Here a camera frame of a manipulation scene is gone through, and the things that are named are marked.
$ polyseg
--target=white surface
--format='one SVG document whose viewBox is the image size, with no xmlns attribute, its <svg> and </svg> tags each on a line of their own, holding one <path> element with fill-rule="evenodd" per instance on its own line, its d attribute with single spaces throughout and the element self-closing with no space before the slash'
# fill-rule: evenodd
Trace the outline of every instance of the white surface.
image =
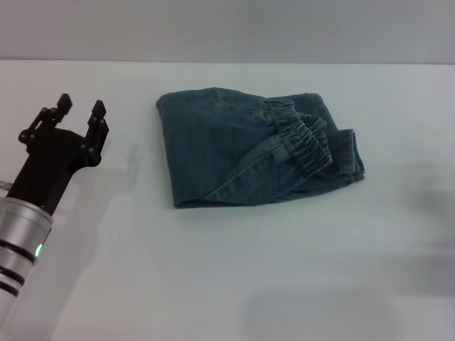
<svg viewBox="0 0 455 341">
<path fill-rule="evenodd" d="M 5 290 L 0 290 L 0 330 L 11 311 L 15 297 Z"/>
<path fill-rule="evenodd" d="M 357 132 L 366 180 L 255 208 L 172 208 L 154 102 L 226 87 L 318 92 Z M 62 92 L 103 162 L 73 178 L 8 341 L 445 341 L 455 338 L 455 67 L 0 63 L 0 179 Z"/>
</svg>

